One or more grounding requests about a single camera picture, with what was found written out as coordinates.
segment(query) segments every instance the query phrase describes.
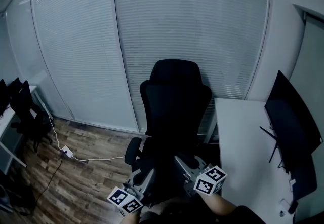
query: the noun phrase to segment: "desk leg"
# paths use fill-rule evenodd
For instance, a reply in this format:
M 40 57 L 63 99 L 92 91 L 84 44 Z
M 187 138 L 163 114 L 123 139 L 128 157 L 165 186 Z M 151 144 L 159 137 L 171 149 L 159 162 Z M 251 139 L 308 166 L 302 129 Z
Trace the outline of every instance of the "desk leg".
M 210 141 L 210 139 L 211 139 L 211 137 L 213 135 L 214 129 L 216 127 L 216 124 L 217 124 L 217 115 L 216 115 L 216 111 L 215 111 L 215 113 L 214 113 L 214 115 L 212 117 L 211 124 L 209 125 L 209 129 L 207 131 L 207 135 L 206 135 L 206 137 L 204 139 L 204 143 L 205 144 L 208 144 L 209 143 L 209 141 Z
M 27 167 L 25 163 L 23 163 L 14 153 L 12 153 L 4 144 L 0 142 L 0 146 L 13 158 L 15 159 L 19 164 L 21 164 L 23 167 Z
M 53 120 L 52 114 L 47 110 L 45 104 L 43 103 L 42 99 L 40 98 L 40 96 L 38 95 L 36 90 L 34 91 L 34 94 L 35 94 L 37 100 L 39 101 L 39 103 L 42 105 L 43 109 L 50 115 L 51 120 Z

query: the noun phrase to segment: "cable on floor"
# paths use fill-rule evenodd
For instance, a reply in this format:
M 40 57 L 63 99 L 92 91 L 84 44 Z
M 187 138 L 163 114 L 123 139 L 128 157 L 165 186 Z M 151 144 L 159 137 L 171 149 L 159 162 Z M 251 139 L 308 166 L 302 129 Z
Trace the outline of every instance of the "cable on floor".
M 59 170 L 59 168 L 60 168 L 61 165 L 62 165 L 63 158 L 64 158 L 64 154 L 66 154 L 66 153 L 67 153 L 67 152 L 63 152 L 63 153 L 62 153 L 61 163 L 60 163 L 59 167 L 58 167 L 58 168 L 55 170 L 55 172 L 53 173 L 52 178 L 51 178 L 49 184 L 47 185 L 47 187 L 45 188 L 45 190 L 44 190 L 44 191 L 43 191 L 43 192 L 38 196 L 38 198 L 36 199 L 36 201 L 35 201 L 35 206 L 36 206 L 36 203 L 37 203 L 38 199 L 40 198 L 40 196 L 42 196 L 43 193 L 44 193 L 44 192 L 49 188 L 49 186 L 50 186 L 50 184 L 51 184 L 51 181 L 53 180 L 54 175 L 56 174 L 57 170 Z
M 56 137 L 56 141 L 57 141 L 57 147 L 59 148 L 59 150 L 61 150 L 61 151 L 63 151 L 62 150 L 62 148 L 60 148 L 60 142 L 59 142 L 59 139 L 57 138 L 57 133 L 56 133 L 56 131 L 55 131 L 55 129 L 54 129 L 54 126 L 53 126 L 53 124 L 52 124 L 52 121 L 51 121 L 51 117 L 50 117 L 50 114 L 49 114 L 49 112 L 47 111 L 47 109 L 46 109 L 46 113 L 47 113 L 47 115 L 49 116 L 49 119 L 50 119 L 50 122 L 51 122 L 51 125 L 52 125 L 52 128 L 53 128 L 53 131 L 54 131 L 54 133 L 55 133 L 55 137 Z M 78 160 L 78 161 L 81 161 L 81 162 L 83 162 L 83 161 L 109 161 L 109 160 L 113 160 L 113 159 L 117 159 L 117 158 L 125 158 L 125 157 L 113 157 L 113 158 L 108 158 L 108 159 L 94 159 L 94 158 L 89 158 L 89 159 L 78 159 L 78 158 L 76 158 L 75 156 L 72 156 L 75 160 Z

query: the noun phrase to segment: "chair armrest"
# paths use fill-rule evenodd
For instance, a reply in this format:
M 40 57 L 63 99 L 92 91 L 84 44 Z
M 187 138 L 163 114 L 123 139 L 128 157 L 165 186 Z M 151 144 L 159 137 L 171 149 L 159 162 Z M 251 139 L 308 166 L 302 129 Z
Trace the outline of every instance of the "chair armrest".
M 194 157 L 194 154 L 177 152 L 177 156 L 191 169 L 197 169 L 199 167 L 199 161 Z
M 125 154 L 125 163 L 128 165 L 132 165 L 136 157 L 141 156 L 141 151 L 139 150 L 141 145 L 142 139 L 140 137 L 132 138 L 130 144 L 127 147 L 126 154 Z

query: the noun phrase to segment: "white desk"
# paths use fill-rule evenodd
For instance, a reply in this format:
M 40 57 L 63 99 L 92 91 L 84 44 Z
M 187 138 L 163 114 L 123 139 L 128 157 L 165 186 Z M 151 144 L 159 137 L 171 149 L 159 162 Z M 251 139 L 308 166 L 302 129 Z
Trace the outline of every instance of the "white desk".
M 45 104 L 43 103 L 40 96 L 36 92 L 36 88 L 37 88 L 37 86 L 30 85 L 29 86 L 30 93 L 35 95 L 35 97 L 37 98 L 37 100 L 39 101 L 39 103 L 41 104 L 43 109 L 45 111 L 47 111 L 47 108 L 45 107 Z M 6 167 L 5 172 L 8 171 L 8 169 L 10 167 L 10 164 L 11 164 L 11 161 L 13 159 L 15 159 L 17 162 L 19 162 L 22 166 L 26 167 L 26 164 L 24 164 L 19 158 L 17 158 L 16 155 L 12 151 L 10 151 L 8 148 L 6 148 L 6 146 L 2 143 L 2 137 L 3 137 L 4 133 L 6 132 L 6 130 L 9 128 L 10 122 L 11 122 L 14 115 L 15 115 L 15 112 L 13 111 L 13 109 L 11 107 L 9 107 L 4 111 L 2 118 L 0 118 L 0 147 L 6 153 L 9 154 L 9 161 L 7 163 L 7 167 Z
M 290 176 L 276 150 L 268 163 L 275 140 L 259 128 L 273 133 L 264 108 L 265 102 L 215 99 L 221 168 L 228 174 L 222 196 L 235 205 L 245 205 L 266 223 L 292 223 L 280 217 L 279 201 L 293 200 Z

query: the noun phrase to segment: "monitor stand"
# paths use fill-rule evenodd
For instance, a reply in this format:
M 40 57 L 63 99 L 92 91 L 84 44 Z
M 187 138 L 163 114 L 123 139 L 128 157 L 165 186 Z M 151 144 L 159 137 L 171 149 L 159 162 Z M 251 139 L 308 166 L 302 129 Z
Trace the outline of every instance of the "monitor stand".
M 274 135 L 272 135 L 269 131 L 265 130 L 265 129 L 262 128 L 261 126 L 260 126 L 260 129 L 262 129 L 265 133 L 267 133 L 270 137 L 272 137 L 272 138 L 276 141 L 275 146 L 274 146 L 274 149 L 273 149 L 273 152 L 272 152 L 272 155 L 271 155 L 271 158 L 270 158 L 270 160 L 269 160 L 269 163 L 270 163 L 271 160 L 272 160 L 272 157 L 273 157 L 273 155 L 274 155 L 275 150 L 278 148 L 278 145 L 277 145 L 277 137 L 274 136 Z

